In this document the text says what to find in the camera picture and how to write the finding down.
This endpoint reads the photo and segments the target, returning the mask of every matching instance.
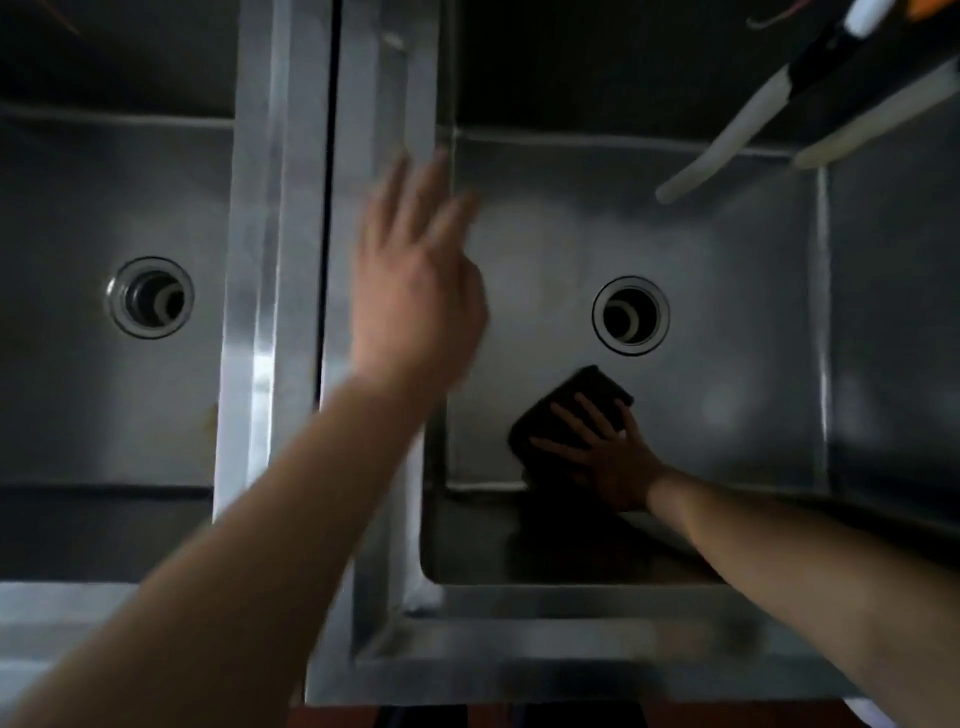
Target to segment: forearm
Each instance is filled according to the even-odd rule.
[[[952,724],[960,710],[954,574],[825,517],[682,475],[658,483],[649,504],[893,717]]]
[[[12,724],[281,723],[349,554],[427,406],[348,380]]]

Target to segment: hand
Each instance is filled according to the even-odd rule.
[[[404,155],[374,189],[353,267],[354,375],[434,399],[467,372],[487,326],[480,271],[464,255],[473,195],[450,198],[441,151],[409,182]]]
[[[584,470],[574,475],[581,485],[593,487],[608,505],[617,511],[634,511],[646,508],[647,493],[651,486],[673,472],[647,447],[630,408],[617,400],[616,406],[623,415],[626,431],[617,432],[610,421],[584,395],[574,397],[590,418],[594,429],[579,417],[555,402],[550,409],[557,417],[583,438],[587,449],[531,437],[530,444],[553,452],[565,460],[582,466]]]

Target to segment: sink drain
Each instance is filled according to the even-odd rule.
[[[666,336],[670,307],[647,279],[628,276],[605,285],[593,302],[593,330],[609,349],[628,356],[651,352]]]
[[[182,327],[193,310],[193,283],[177,263],[141,257],[124,265],[107,287],[110,316],[139,339],[161,339]]]

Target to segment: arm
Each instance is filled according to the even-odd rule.
[[[648,507],[733,587],[807,638],[900,725],[956,723],[956,574],[822,516],[665,466],[622,402],[623,435],[587,400],[578,400],[594,429],[559,406],[554,411],[588,448],[542,440],[536,445],[582,466],[582,476],[618,510]]]
[[[282,725],[373,508],[486,324],[445,161],[380,184],[357,247],[353,373],[213,526],[32,689],[11,726]]]

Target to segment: fingers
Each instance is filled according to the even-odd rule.
[[[396,219],[396,209],[400,204],[400,196],[403,194],[403,186],[409,171],[410,156],[403,152],[373,188],[364,211],[363,227],[360,232],[361,248],[384,245],[390,238]]]
[[[603,412],[601,412],[593,402],[579,393],[574,395],[573,399],[578,401],[580,406],[587,410],[587,414],[590,415],[593,423],[597,425],[597,429],[600,430],[601,435],[606,437],[608,440],[615,440],[617,438],[616,430],[613,429],[613,425],[610,424],[610,420],[604,416]]]
[[[596,432],[584,425],[583,420],[569,410],[564,409],[556,402],[550,404],[550,411],[567,423],[570,429],[580,435],[583,441],[588,445],[599,445],[602,442]]]
[[[589,463],[590,456],[586,450],[572,448],[569,445],[561,445],[552,440],[544,440],[542,437],[531,437],[530,444],[544,452],[552,452],[555,455],[560,455],[564,460],[569,460],[571,463],[579,463],[580,465],[587,465]]]
[[[392,240],[399,245],[420,242],[430,221],[449,195],[446,150],[438,150],[410,183],[410,193],[396,214]]]
[[[479,207],[479,200],[472,193],[447,200],[430,223],[423,244],[445,253],[461,252]]]
[[[461,303],[467,312],[470,322],[482,332],[487,327],[490,312],[487,309],[487,290],[483,284],[483,276],[476,264],[465,255],[460,256],[460,289]]]
[[[643,435],[640,434],[640,428],[636,424],[634,413],[630,411],[630,407],[624,404],[621,400],[617,400],[616,408],[620,410],[620,414],[623,416],[623,427],[627,430],[627,435],[635,443],[642,444]]]

